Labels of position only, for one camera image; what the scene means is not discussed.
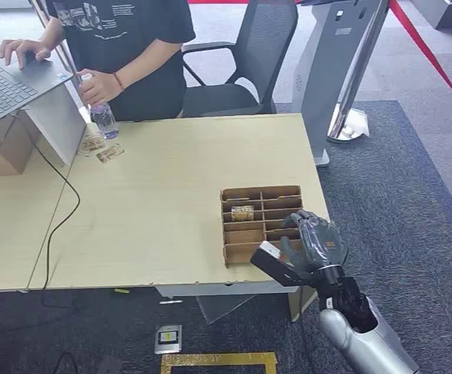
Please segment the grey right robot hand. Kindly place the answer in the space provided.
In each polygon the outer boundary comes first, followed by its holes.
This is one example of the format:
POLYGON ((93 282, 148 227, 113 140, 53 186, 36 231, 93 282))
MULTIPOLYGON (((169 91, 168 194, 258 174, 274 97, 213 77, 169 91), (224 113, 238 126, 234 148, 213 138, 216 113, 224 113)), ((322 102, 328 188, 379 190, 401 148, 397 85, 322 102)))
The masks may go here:
POLYGON ((339 229, 313 212, 298 210, 283 221, 283 227, 296 225, 302 249, 295 250, 286 236, 280 239, 282 252, 299 274, 312 273, 324 266, 343 265, 349 250, 339 229))

